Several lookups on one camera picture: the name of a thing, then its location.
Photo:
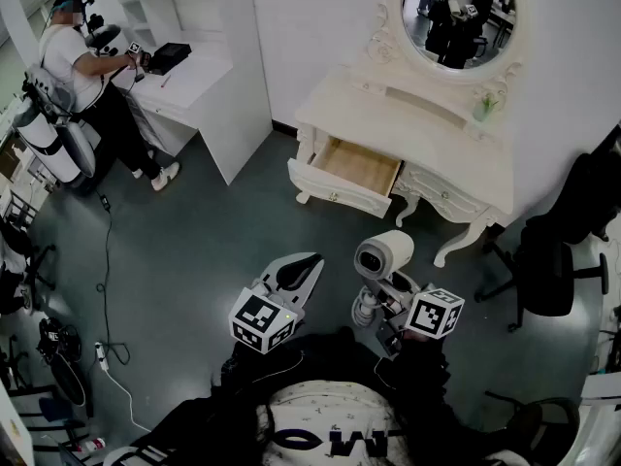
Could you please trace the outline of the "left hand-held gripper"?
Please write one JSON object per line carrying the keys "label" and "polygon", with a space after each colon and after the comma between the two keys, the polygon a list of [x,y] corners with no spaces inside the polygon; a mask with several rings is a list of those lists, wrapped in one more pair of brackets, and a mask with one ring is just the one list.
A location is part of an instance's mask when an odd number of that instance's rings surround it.
{"label": "left hand-held gripper", "polygon": [[274,260],[261,278],[245,287],[228,316],[230,335],[247,348],[267,354],[291,337],[305,317],[325,260],[297,252]]}

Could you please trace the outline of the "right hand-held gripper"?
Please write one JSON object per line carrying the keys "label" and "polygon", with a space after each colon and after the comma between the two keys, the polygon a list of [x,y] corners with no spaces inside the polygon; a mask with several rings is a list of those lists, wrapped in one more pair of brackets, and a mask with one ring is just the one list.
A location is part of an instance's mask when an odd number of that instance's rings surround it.
{"label": "right hand-held gripper", "polygon": [[358,294],[361,311],[384,309],[376,339],[389,357],[396,355],[407,333],[434,340],[450,334],[464,308],[465,299],[432,283],[422,289],[408,275],[394,271],[387,279],[396,294],[413,294],[405,302],[393,302],[388,308],[388,294],[381,283],[364,285]]}

